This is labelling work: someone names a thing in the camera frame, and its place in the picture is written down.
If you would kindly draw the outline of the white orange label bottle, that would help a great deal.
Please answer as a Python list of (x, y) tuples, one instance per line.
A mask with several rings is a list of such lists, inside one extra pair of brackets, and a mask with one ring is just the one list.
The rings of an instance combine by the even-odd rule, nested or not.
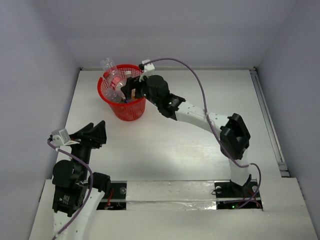
[(132, 77), (133, 77), (132, 72), (130, 70), (127, 70), (125, 72), (125, 78), (128, 79), (128, 78), (132, 78)]

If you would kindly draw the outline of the orange juice bottle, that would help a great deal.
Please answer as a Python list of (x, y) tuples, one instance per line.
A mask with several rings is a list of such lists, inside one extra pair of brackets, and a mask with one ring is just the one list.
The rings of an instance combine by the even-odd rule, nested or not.
[(137, 100), (137, 98), (136, 98), (136, 89), (133, 89), (131, 91), (131, 99), (132, 99), (132, 101), (136, 101)]

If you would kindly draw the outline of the red label cola bottle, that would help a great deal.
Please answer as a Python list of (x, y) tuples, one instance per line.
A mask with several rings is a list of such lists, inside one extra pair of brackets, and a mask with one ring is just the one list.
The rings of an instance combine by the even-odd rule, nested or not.
[(106, 93), (108, 96), (125, 96), (121, 91), (121, 88), (126, 85), (126, 81), (118, 71), (107, 71), (104, 73), (103, 77), (107, 83)]

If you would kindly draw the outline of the large clear plastic bottle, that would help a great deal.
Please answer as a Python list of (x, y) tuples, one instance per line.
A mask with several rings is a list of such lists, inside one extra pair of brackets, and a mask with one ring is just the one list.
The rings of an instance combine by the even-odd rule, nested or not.
[[(115, 65), (114, 61), (110, 57), (101, 60), (100, 65), (101, 65), (102, 69), (104, 70), (104, 72), (111, 72), (111, 71), (119, 72), (117, 66)], [(113, 102), (113, 103), (119, 104), (122, 101), (122, 97), (120, 97), (119, 95), (108, 96), (107, 89), (104, 91), (103, 95), (105, 96), (105, 98), (107, 100), (109, 100), (110, 102)]]

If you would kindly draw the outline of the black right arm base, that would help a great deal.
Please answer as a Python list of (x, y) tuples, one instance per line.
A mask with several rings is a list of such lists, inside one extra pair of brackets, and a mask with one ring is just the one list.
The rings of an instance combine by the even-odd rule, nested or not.
[(211, 192), (216, 199), (218, 210), (235, 210), (249, 200), (257, 190), (258, 183), (251, 180), (244, 186), (239, 186), (229, 181), (218, 181), (214, 183)]

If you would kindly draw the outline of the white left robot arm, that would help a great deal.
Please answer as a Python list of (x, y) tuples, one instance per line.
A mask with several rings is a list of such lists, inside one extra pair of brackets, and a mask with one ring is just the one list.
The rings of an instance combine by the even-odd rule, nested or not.
[(52, 169), (54, 195), (53, 239), (85, 240), (100, 201), (113, 194), (111, 178), (89, 166), (91, 151), (107, 142), (106, 123), (92, 122), (69, 134), (63, 128), (51, 133), (47, 144), (68, 156)]

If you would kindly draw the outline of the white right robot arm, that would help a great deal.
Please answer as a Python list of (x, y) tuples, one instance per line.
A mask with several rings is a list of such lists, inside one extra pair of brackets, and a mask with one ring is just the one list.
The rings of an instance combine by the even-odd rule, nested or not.
[(235, 196), (242, 196), (248, 191), (247, 182), (251, 175), (246, 150), (251, 135), (239, 114), (224, 116), (209, 113), (171, 93), (168, 83), (160, 75), (129, 77), (121, 91), (127, 100), (132, 97), (146, 98), (166, 118), (211, 132), (217, 138), (221, 153), (229, 160), (231, 192)]

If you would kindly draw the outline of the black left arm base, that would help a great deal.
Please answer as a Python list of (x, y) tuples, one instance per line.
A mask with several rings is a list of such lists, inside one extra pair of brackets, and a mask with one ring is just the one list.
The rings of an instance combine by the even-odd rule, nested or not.
[(97, 210), (126, 210), (127, 182), (112, 181), (109, 193), (106, 193), (97, 206)]

